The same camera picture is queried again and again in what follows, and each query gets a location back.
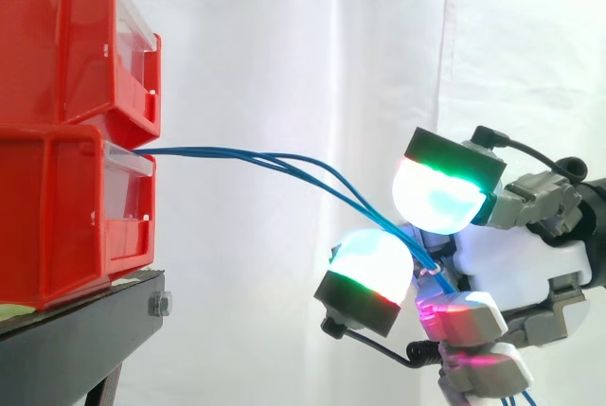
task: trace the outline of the white backdrop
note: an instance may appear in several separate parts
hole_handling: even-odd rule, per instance
[[[457,140],[491,125],[606,173],[601,0],[134,1],[164,42],[156,146],[316,156],[391,217],[418,125]],[[537,168],[518,158],[506,153],[509,177]],[[434,368],[405,371],[319,330],[329,248],[364,224],[292,178],[161,158],[155,266],[174,312],[125,363],[116,405],[443,405]],[[399,351],[422,338],[403,308],[388,340]],[[541,406],[599,403],[586,348],[600,314],[571,342],[525,352]]]

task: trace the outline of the led light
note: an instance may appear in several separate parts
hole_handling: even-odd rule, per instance
[[[406,296],[413,269],[406,245],[379,229],[364,229],[347,236],[329,267],[397,305]]]
[[[486,195],[464,179],[402,158],[392,188],[401,215],[418,228],[453,234],[470,224]]]

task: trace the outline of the blue cable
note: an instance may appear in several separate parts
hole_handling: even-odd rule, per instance
[[[429,271],[437,268],[436,263],[431,259],[429,254],[417,244],[410,236],[405,234],[400,228],[394,223],[389,221],[381,213],[379,213],[370,203],[356,190],[356,188],[336,169],[327,165],[324,162],[306,157],[304,155],[296,155],[291,153],[261,153],[250,150],[236,150],[230,148],[156,148],[156,149],[142,149],[136,150],[135,153],[140,155],[181,155],[188,157],[200,157],[200,158],[235,158],[248,163],[252,163],[264,168],[276,170],[289,174],[296,177],[297,179],[303,180],[309,184],[318,186],[330,193],[331,195],[339,198],[341,201],[349,204],[351,207],[356,209],[358,212],[365,215],[370,220],[380,225],[385,231],[393,234],[399,238],[410,250],[412,255],[423,265],[423,267]],[[359,201],[361,204],[354,202],[352,199],[338,192],[334,188],[324,184],[317,178],[311,176],[308,172],[303,169],[297,168],[287,162],[279,160],[279,158],[292,159],[311,163],[319,166],[324,170],[328,171],[331,175],[339,180]],[[445,293],[456,292],[456,289],[449,283],[446,277],[442,274],[434,275],[439,286],[444,290]]]
[[[534,402],[534,399],[532,399],[532,397],[530,396],[530,393],[528,393],[526,390],[524,390],[524,392],[522,392],[522,395],[524,396],[524,398],[526,398],[526,401],[528,402],[528,404],[530,406],[537,406],[537,403]]]

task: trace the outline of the red plastic drawer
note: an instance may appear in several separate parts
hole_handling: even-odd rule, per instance
[[[160,39],[131,0],[0,0],[0,123],[80,124],[133,149],[160,134]]]
[[[155,163],[90,126],[0,126],[0,303],[45,309],[153,261]]]

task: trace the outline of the metal bolt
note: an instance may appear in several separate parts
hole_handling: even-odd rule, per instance
[[[172,311],[172,292],[157,292],[152,298],[153,316],[169,316]]]

